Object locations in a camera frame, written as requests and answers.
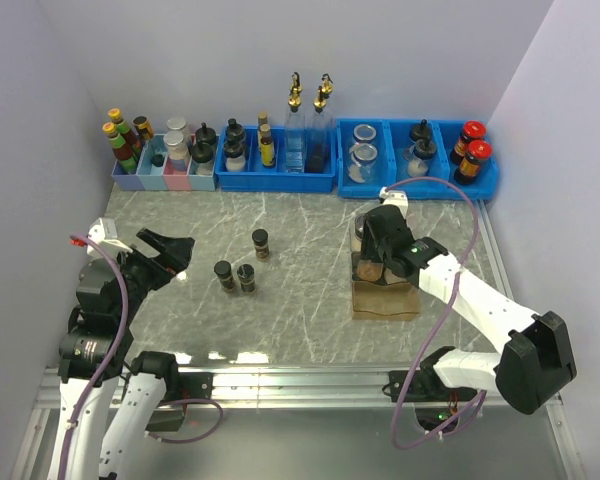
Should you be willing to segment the pink lid spice jar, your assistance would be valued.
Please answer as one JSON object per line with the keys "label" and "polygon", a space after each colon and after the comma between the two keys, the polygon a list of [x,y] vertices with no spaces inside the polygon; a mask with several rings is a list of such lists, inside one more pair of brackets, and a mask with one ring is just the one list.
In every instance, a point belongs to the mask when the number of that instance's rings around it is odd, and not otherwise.
{"label": "pink lid spice jar", "polygon": [[383,276],[384,266],[382,263],[371,260],[359,260],[356,266],[356,275],[362,281],[377,282]]}

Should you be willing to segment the black cap spice bottle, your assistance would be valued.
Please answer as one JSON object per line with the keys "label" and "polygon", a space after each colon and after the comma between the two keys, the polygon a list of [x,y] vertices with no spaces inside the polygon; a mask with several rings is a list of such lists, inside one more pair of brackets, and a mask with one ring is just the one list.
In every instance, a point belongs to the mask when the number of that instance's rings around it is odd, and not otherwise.
{"label": "black cap spice bottle", "polygon": [[265,229],[256,229],[252,232],[256,258],[259,261],[267,261],[270,257],[269,236]]}

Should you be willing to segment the yellow lid spice jar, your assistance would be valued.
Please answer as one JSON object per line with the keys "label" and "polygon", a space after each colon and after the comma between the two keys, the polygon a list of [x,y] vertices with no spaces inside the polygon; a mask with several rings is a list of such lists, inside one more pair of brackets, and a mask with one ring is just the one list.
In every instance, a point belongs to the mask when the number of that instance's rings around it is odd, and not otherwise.
{"label": "yellow lid spice jar", "polygon": [[391,270],[386,269],[383,274],[384,281],[387,285],[394,285],[399,283],[404,283],[405,280],[397,275],[395,275]]}

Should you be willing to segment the silver lid spice jar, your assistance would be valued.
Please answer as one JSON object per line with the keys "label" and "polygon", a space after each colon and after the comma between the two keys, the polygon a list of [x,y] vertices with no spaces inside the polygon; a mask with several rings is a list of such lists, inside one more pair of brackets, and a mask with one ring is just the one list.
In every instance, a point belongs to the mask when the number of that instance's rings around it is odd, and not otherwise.
{"label": "silver lid spice jar", "polygon": [[405,222],[411,230],[415,230],[418,226],[417,215],[415,211],[409,211],[405,217]]}

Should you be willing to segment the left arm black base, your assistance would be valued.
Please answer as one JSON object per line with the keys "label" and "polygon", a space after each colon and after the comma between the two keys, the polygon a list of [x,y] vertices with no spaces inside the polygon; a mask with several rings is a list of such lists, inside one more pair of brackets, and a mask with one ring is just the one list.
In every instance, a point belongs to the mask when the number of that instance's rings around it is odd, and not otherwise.
{"label": "left arm black base", "polygon": [[181,373],[177,385],[167,389],[151,415],[146,430],[150,433],[177,432],[184,424],[188,406],[167,405],[167,402],[188,398],[210,399],[213,378],[214,374],[208,371]]}

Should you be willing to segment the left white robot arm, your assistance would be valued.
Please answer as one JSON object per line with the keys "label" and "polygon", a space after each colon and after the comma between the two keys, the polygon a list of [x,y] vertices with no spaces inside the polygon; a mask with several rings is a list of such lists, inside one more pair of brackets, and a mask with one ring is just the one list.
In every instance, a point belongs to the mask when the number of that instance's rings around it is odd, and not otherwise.
{"label": "left white robot arm", "polygon": [[121,242],[105,218],[88,235],[71,238],[91,259],[81,271],[78,305],[59,346],[60,416],[51,479],[124,478],[153,411],[180,393],[174,355],[143,352],[132,362],[121,406],[109,413],[133,342],[134,316],[149,292],[189,267],[195,245],[191,237],[166,237],[146,228],[137,236],[155,256]]}

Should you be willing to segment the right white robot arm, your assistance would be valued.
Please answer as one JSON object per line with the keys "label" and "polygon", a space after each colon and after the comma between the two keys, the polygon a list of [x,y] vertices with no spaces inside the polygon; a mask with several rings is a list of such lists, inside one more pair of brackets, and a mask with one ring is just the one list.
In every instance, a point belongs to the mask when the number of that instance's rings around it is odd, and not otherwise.
{"label": "right white robot arm", "polygon": [[385,202],[364,217],[361,257],[443,301],[492,344],[491,353],[444,347],[429,355],[416,378],[425,395],[453,389],[496,391],[531,415],[577,375],[565,321],[508,299],[460,265],[429,237],[414,238],[401,208]]}

